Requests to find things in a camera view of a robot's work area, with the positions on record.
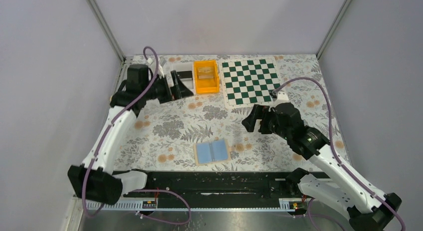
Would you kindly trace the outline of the beige leather card holder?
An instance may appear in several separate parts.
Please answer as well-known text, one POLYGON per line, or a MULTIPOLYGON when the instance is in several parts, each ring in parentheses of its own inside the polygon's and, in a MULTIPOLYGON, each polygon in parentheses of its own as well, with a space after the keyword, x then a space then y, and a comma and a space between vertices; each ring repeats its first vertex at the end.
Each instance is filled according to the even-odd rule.
POLYGON ((197 166, 231 160, 229 145, 226 139, 194 144, 194 158, 197 166))

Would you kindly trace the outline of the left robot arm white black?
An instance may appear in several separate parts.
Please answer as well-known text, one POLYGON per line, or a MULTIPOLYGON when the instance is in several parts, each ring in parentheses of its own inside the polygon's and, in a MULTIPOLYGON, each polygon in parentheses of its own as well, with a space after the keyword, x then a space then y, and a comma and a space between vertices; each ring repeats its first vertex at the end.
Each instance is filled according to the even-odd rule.
POLYGON ((106 122, 93 148, 81 165, 72 165, 67 172, 77 197, 114 205, 123 194, 146 186, 146 173, 130 170, 115 175, 114 162, 124 135, 135 124, 147 101, 157 100, 163 104, 193 96, 176 71, 170 75, 172 87, 158 68, 145 64, 128 67, 127 78, 112 96, 106 122))

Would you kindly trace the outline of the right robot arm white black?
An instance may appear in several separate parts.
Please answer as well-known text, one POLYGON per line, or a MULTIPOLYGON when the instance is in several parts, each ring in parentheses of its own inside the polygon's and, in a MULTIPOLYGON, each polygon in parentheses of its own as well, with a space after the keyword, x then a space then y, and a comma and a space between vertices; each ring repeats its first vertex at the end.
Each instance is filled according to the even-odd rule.
POLYGON ((376 188, 332 152, 328 138, 305 125, 293 104, 281 103, 276 107, 255 104, 242 125, 247 132, 253 132, 257 121, 259 133, 283 138, 294 153, 317 166, 337 185, 321 183, 310 172, 297 168, 286 178, 291 192, 299 191, 324 203, 347 219, 356 231, 382 231, 394 218, 401 198, 376 188))

